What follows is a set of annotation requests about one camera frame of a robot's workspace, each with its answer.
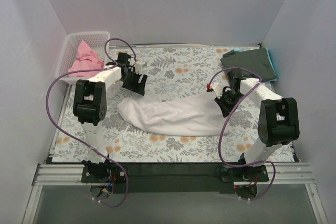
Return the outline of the white t shirt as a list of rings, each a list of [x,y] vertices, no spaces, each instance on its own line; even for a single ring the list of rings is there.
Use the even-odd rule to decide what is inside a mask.
[[[225,118],[213,93],[163,101],[159,97],[133,96],[117,106],[121,117],[149,133],[169,136],[218,136]]]

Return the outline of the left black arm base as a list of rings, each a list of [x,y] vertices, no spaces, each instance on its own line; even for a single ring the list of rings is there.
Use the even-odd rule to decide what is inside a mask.
[[[125,175],[128,168],[124,167],[124,171],[117,165],[105,161],[104,163],[93,163],[83,160],[82,183],[125,183]]]

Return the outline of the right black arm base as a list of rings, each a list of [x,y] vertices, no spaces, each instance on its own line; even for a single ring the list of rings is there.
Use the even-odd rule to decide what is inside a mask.
[[[265,165],[247,166],[242,168],[233,168],[227,165],[218,166],[215,169],[216,175],[223,182],[267,182],[269,181]]]

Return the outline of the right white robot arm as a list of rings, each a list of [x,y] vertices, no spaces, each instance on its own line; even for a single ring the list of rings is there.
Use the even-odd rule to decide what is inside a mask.
[[[262,83],[262,78],[250,70],[230,67],[225,71],[228,73],[229,87],[221,88],[212,82],[207,85],[209,91],[215,92],[214,101],[225,118],[223,128],[245,98],[249,98],[259,108],[258,138],[239,162],[231,167],[262,166],[276,150],[298,139],[297,102],[294,98],[284,98],[268,89]]]

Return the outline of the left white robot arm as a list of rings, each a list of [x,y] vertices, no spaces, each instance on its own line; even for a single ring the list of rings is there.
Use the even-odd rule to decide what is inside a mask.
[[[86,160],[92,163],[103,163],[108,156],[102,144],[102,121],[108,110],[107,90],[117,81],[121,81],[123,88],[144,96],[148,77],[142,74],[145,65],[143,61],[131,63],[131,56],[121,52],[115,63],[110,62],[95,76],[76,82],[73,113],[81,123],[85,133],[85,143],[90,147]]]

